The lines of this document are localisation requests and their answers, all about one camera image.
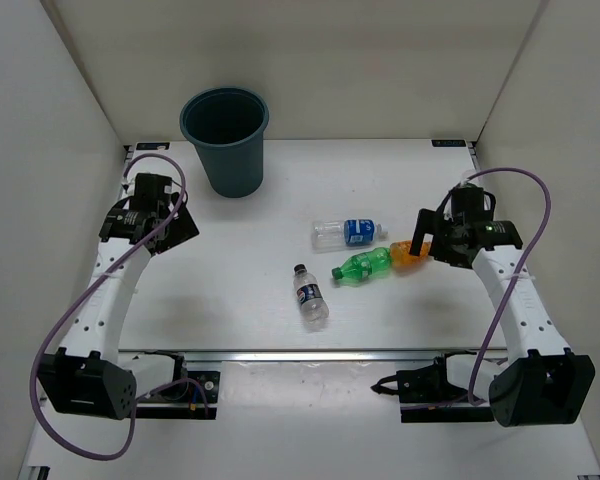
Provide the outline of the small clear Pepsi bottle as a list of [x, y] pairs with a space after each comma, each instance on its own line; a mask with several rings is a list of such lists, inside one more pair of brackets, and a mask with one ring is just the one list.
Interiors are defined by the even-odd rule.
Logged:
[[316, 277], [308, 272], [304, 264], [294, 267], [293, 288], [306, 328], [314, 332], [324, 330], [328, 323], [329, 308]]

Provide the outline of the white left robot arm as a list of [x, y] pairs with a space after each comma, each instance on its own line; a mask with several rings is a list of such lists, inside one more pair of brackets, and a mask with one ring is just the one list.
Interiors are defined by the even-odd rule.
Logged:
[[178, 400], [190, 386], [180, 354], [119, 357], [124, 320], [150, 259], [199, 233], [170, 177], [139, 173], [129, 192], [111, 207], [99, 232], [92, 274], [97, 289], [70, 315], [65, 337], [37, 369], [58, 413], [121, 420], [141, 396], [157, 389]]

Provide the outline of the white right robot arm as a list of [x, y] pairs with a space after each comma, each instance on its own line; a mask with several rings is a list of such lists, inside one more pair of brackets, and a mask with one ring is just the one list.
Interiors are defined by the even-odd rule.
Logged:
[[430, 390], [444, 400], [465, 390], [487, 402], [504, 427], [572, 424], [593, 382], [593, 362], [575, 354], [550, 320], [516, 227], [495, 220], [494, 211], [494, 195], [467, 183], [418, 215], [412, 253], [430, 235], [429, 257], [478, 276], [499, 315], [508, 357], [494, 365], [478, 354], [451, 354], [430, 373]]

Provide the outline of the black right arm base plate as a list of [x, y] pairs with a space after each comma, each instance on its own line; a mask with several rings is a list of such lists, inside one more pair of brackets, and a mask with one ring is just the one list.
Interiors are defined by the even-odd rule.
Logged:
[[398, 398], [402, 424], [493, 422], [487, 404], [470, 405], [466, 390], [447, 381], [445, 360], [438, 356], [427, 366], [397, 370], [379, 379], [371, 390]]

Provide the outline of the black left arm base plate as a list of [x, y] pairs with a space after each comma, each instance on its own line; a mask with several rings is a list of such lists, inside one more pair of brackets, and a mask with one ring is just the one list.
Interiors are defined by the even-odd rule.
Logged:
[[188, 370], [190, 378], [205, 392], [205, 406], [199, 389], [192, 384], [181, 385], [171, 393], [161, 392], [143, 399], [137, 407], [139, 419], [161, 420], [215, 420], [221, 384], [219, 370]]

